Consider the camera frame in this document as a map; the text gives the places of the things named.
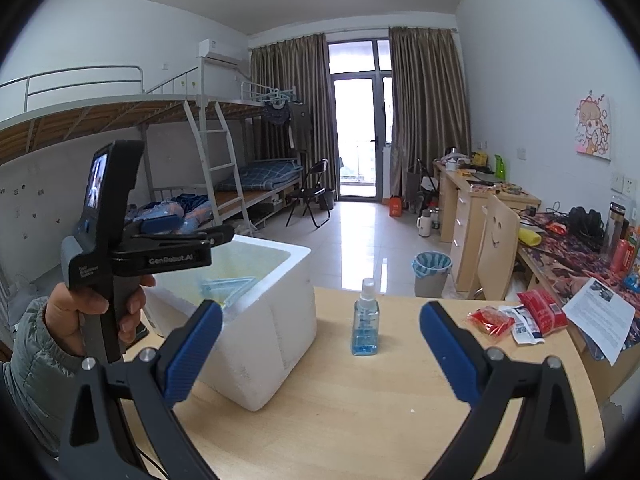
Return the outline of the person's left hand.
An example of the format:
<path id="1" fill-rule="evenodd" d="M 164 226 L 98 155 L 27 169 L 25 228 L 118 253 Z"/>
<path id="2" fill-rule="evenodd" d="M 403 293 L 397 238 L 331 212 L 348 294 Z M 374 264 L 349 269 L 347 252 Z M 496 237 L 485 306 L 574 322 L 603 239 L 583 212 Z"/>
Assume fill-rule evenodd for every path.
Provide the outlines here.
<path id="1" fill-rule="evenodd" d="M 127 301 L 128 313 L 119 321 L 119 339 L 129 346 L 136 338 L 141 321 L 141 311 L 146 304 L 145 287 L 156 284 L 153 275 L 143 275 L 140 286 Z M 86 349 L 80 331 L 80 316 L 101 315 L 107 311 L 108 302 L 88 288 L 69 290 L 58 283 L 49 296 L 44 310 L 44 322 L 52 338 L 67 353 L 84 356 Z"/>

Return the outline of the grey jacket left forearm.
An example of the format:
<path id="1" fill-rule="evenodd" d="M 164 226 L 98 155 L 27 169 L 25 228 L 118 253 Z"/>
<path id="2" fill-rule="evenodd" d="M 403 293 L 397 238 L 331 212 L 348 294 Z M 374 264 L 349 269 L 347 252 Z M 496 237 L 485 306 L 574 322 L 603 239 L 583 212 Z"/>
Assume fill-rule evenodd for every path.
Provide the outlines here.
<path id="1" fill-rule="evenodd" d="M 1 385 L 41 447 L 58 456 L 81 358 L 63 350 L 50 334 L 47 299 L 36 298 L 17 325 L 13 354 L 2 365 Z"/>

